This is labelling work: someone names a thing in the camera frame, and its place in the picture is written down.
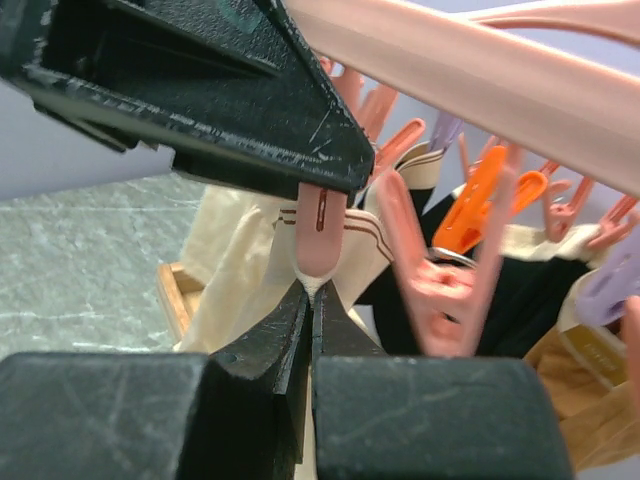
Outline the beige boxer underwear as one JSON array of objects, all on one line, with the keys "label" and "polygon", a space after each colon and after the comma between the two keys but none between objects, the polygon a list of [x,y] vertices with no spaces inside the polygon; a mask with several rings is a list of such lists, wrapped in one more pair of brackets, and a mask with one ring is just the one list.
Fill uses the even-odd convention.
[{"label": "beige boxer underwear", "polygon": [[[225,187],[206,189],[181,256],[186,273],[204,290],[178,348],[207,355],[198,411],[190,427],[192,437],[183,453],[182,478],[213,479],[207,459],[207,406],[214,383],[211,356],[268,315],[294,282],[301,283],[309,299],[309,362],[313,302],[329,282],[335,285],[349,317],[378,345],[372,329],[349,314],[356,299],[392,259],[378,217],[366,210],[348,210],[342,223],[325,226],[334,239],[333,247],[310,244],[305,258],[298,259],[296,230],[311,226],[314,218],[313,212],[300,210],[291,201]],[[303,456],[291,479],[316,477],[310,397],[308,363]]]}]

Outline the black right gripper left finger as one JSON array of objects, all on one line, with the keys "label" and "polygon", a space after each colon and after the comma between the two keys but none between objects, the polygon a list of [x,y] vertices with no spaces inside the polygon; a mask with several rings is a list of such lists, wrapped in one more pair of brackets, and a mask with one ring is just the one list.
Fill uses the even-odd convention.
[{"label": "black right gripper left finger", "polygon": [[308,296],[296,281],[268,315],[211,356],[213,479],[293,477],[304,447],[308,314]]}]

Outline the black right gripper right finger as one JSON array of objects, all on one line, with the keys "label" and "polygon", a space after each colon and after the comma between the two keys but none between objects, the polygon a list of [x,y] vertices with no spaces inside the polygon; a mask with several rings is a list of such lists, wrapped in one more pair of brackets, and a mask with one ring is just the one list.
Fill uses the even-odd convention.
[{"label": "black right gripper right finger", "polygon": [[319,479],[365,479],[369,455],[361,429],[374,417],[366,369],[385,356],[349,317],[336,287],[313,302],[311,377],[315,464]]}]

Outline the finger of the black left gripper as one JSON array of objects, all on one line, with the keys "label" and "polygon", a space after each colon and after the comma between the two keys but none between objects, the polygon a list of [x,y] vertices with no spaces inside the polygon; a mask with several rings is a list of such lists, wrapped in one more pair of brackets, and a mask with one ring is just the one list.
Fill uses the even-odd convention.
[{"label": "finger of the black left gripper", "polygon": [[353,194],[374,152],[279,1],[5,1],[1,76],[107,148],[171,147],[190,178]]}]

